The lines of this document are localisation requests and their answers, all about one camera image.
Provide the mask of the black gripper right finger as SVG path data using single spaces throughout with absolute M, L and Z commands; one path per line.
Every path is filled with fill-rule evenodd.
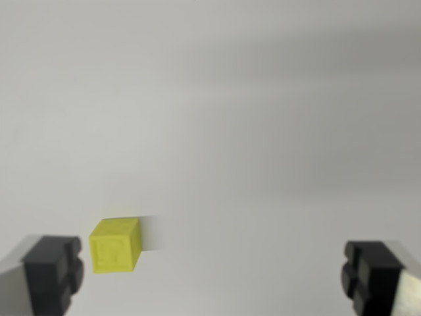
M 345 245 L 341 285 L 356 315 L 419 315 L 420 260 L 398 241 Z

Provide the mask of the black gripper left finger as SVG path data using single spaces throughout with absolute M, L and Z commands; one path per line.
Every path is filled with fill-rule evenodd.
M 82 286 L 77 236 L 30 234 L 1 258 L 2 315 L 65 315 Z

